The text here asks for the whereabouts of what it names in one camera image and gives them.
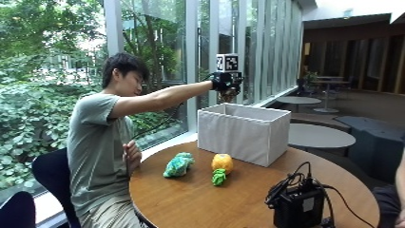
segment fabric box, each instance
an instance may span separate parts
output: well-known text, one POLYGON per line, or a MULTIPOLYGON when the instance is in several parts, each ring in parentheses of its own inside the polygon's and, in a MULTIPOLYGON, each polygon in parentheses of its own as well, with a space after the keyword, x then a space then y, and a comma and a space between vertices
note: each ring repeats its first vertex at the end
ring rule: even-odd
POLYGON ((197 146, 267 167, 287 150, 291 113, 241 104, 197 111, 197 146))

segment hair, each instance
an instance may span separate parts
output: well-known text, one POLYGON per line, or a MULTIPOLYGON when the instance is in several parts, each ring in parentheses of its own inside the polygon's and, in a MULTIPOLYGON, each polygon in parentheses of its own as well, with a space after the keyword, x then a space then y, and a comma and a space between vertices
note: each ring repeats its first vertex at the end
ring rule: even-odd
POLYGON ((149 69, 145 62, 139 57, 133 56, 127 53, 119 52, 111 57, 109 57, 103 63, 102 67, 102 84, 101 87, 106 88, 111 81, 114 68, 126 76, 129 71, 135 71, 143 81, 147 81, 149 69))

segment plush toy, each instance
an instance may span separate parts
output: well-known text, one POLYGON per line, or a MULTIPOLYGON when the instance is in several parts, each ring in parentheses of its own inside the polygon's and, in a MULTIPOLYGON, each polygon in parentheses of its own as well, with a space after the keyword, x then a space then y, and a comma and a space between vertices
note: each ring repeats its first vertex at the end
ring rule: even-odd
POLYGON ((166 164, 163 177, 171 178, 183 176, 193 162, 194 160, 190 153, 178 153, 166 164))
POLYGON ((233 170, 231 157, 227 154, 215 154, 213 158, 211 168, 213 172, 213 185, 219 186, 226 180, 226 175, 233 170))

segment gray t-shirt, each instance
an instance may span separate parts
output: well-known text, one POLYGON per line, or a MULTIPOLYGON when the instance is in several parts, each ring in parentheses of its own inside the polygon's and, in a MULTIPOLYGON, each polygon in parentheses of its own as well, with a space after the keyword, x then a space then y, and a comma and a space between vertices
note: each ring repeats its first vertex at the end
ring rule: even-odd
POLYGON ((107 119, 117 99, 91 94, 73 108, 66 156, 77 217, 110 197, 129 194, 122 144, 131 139, 133 126, 127 117, 107 119))

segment man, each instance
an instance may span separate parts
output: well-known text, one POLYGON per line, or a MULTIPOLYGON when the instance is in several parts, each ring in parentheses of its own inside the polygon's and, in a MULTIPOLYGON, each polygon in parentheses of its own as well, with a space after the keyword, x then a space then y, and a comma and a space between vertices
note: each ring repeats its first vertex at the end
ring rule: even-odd
POLYGON ((378 228, 405 228, 405 134, 400 163, 395 170, 394 186, 375 187, 373 195, 379 207, 378 228))
POLYGON ((139 96, 147 79, 143 62, 126 53, 110 57, 102 70, 102 91, 74 105, 66 139, 71 203, 82 227, 139 227, 129 198, 127 173, 141 153, 130 140, 127 115, 166 109, 210 89, 229 88, 218 81, 177 85, 139 96))

